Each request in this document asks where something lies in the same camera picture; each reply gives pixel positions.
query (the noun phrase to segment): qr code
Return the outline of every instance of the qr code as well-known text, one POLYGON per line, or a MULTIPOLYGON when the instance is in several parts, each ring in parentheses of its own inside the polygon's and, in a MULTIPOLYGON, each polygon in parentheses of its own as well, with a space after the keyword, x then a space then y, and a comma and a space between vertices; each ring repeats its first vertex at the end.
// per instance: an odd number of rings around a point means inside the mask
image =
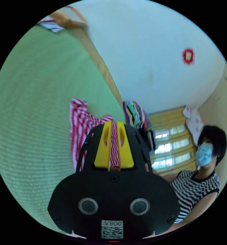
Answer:
POLYGON ((122 239, 123 227, 102 226, 101 238, 122 239))

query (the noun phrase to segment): blue face mask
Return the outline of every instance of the blue face mask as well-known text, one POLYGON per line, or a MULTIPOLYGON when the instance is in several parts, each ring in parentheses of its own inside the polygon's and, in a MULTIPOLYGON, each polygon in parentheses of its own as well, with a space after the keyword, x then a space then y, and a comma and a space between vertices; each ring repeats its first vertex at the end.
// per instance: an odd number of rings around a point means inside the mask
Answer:
POLYGON ((213 152, 213 145, 210 143, 204 142, 201 144, 196 152, 196 163, 198 166, 204 166, 208 163, 210 163, 213 159, 211 157, 213 152))

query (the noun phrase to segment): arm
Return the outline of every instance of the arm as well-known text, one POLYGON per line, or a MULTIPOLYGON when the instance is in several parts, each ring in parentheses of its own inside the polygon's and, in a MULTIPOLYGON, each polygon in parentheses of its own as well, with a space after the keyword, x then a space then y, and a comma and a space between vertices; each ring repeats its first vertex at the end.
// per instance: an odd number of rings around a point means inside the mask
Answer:
MULTIPOLYGON (((156 170, 153 169, 152 171, 154 174, 160 175, 156 170)), ((178 173, 177 174, 167 174, 167 175, 164 175, 161 177, 168 182, 172 182, 177 178, 177 175, 178 175, 178 173)))
POLYGON ((217 196, 217 192, 213 192, 211 194, 208 194, 204 198, 202 198, 183 221, 181 221, 178 224, 173 224, 171 226, 171 228, 169 230, 167 230, 166 232, 163 232, 159 235, 155 235, 155 232, 154 232, 153 235, 151 235, 149 237, 144 237, 144 238, 160 236, 160 235, 169 233, 171 231, 177 230, 177 229, 183 227, 184 225, 189 224, 191 221, 195 220, 200 215, 202 215, 211 206, 211 204, 216 199, 216 196, 217 196))

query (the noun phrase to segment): striped shirt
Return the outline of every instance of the striped shirt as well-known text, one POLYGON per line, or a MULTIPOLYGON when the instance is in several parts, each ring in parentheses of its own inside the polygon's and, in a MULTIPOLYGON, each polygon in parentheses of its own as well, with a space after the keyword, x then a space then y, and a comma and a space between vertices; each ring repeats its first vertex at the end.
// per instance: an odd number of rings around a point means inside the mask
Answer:
POLYGON ((180 223, 203 197, 213 192, 219 193, 220 179, 215 172, 206 179, 195 179, 197 173, 198 171, 181 171, 171 182, 181 208, 174 223, 180 223))

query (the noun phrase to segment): red ceiling fixture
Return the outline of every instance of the red ceiling fixture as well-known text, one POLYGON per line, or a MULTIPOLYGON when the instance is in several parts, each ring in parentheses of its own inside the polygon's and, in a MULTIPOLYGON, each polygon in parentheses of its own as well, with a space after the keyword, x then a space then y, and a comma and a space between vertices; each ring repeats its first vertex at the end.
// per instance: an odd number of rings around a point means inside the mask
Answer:
POLYGON ((182 58, 185 64, 191 65, 194 63, 194 52, 191 48, 187 48, 182 53, 182 58))

